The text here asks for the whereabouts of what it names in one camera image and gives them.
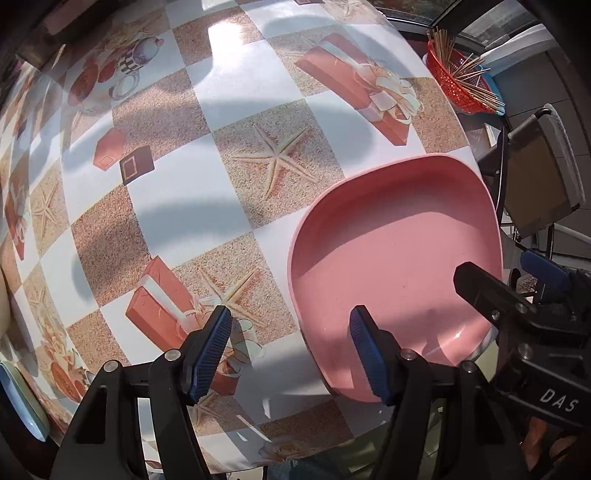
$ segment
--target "pink plastic tray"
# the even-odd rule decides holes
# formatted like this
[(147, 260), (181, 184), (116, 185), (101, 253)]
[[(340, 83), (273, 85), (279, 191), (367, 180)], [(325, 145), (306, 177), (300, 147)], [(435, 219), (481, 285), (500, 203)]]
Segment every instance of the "pink plastic tray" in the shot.
[(457, 364), (490, 328), (453, 287), (472, 261), (498, 278), (495, 210), (482, 181), (443, 154), (411, 158), (347, 179), (319, 197), (291, 244), (288, 279), (302, 333), (327, 383), (349, 398), (379, 401), (348, 332), (367, 306), (403, 348)]

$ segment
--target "glass panel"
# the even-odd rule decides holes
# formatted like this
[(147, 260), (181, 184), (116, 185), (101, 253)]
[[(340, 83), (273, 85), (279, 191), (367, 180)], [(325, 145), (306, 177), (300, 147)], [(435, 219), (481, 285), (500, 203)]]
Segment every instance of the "glass panel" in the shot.
[(390, 15), (429, 25), (455, 0), (369, 0), (375, 7), (387, 8)]
[(504, 35), (507, 35), (508, 39), (513, 31), (534, 21), (535, 17), (517, 0), (503, 0), (468, 25), (463, 33), (486, 46)]

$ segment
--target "metal screw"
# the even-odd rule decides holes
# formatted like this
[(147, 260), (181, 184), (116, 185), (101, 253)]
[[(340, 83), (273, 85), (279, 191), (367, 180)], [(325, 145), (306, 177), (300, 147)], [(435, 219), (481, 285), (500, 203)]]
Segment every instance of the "metal screw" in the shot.
[(111, 373), (117, 370), (118, 366), (119, 364), (116, 360), (109, 360), (105, 365), (103, 365), (103, 368), (105, 369), (105, 372)]
[(525, 305), (523, 305), (522, 303), (516, 303), (515, 308), (517, 309), (517, 311), (519, 313), (522, 313), (524, 315), (527, 313), (527, 307)]
[(523, 360), (531, 360), (531, 358), (534, 356), (534, 351), (527, 343), (520, 343), (517, 347), (517, 351), (519, 352)]
[(176, 348), (173, 348), (164, 354), (164, 358), (169, 362), (174, 362), (176, 359), (180, 358), (180, 356), (181, 350), (177, 350)]
[(410, 348), (403, 348), (400, 350), (400, 356), (405, 360), (414, 360), (417, 357), (417, 353)]
[(462, 362), (462, 368), (468, 372), (469, 374), (474, 373), (476, 370), (478, 370), (478, 367), (476, 366), (476, 364), (474, 362), (471, 362), (469, 360), (464, 360)]

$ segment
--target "red plastic basket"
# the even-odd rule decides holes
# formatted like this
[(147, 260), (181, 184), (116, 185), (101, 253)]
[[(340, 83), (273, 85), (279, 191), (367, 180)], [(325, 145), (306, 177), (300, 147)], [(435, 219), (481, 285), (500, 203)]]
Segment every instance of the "red plastic basket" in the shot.
[[(460, 85), (456, 79), (443, 67), (437, 56), (435, 55), (435, 47), (433, 40), (430, 40), (427, 44), (427, 68), (431, 71), (437, 83), (441, 86), (443, 93), (446, 94), (447, 98), (454, 103), (458, 108), (467, 113), (495, 113), (496, 110), (487, 107), (480, 101), (476, 100), (468, 90)], [(459, 67), (466, 57), (457, 50), (452, 51), (452, 57), (450, 63), (454, 68)], [(484, 88), (485, 90), (491, 91), (491, 88), (482, 78), (482, 76), (474, 77), (467, 80), (468, 83), (476, 85), (477, 87)]]

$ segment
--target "checkered tablecloth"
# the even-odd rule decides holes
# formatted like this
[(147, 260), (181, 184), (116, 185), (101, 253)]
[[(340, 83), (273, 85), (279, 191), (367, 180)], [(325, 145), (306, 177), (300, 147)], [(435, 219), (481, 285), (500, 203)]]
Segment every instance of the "checkered tablecloth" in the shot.
[[(400, 144), (298, 63), (335, 34), (418, 99)], [(229, 348), (223, 386), (190, 412), (213, 472), (311, 455), (388, 420), (324, 386), (288, 291), (291, 237), (318, 195), (368, 168), (431, 152), (478, 168), (421, 59), (365, 0), (140, 0), (43, 72), (25, 67), (0, 126), (16, 320), (0, 351), (55, 437), (105, 361), (169, 345), (129, 312), (157, 257), (199, 314), (227, 304), (248, 344)], [(139, 409), (158, 470), (148, 400)]]

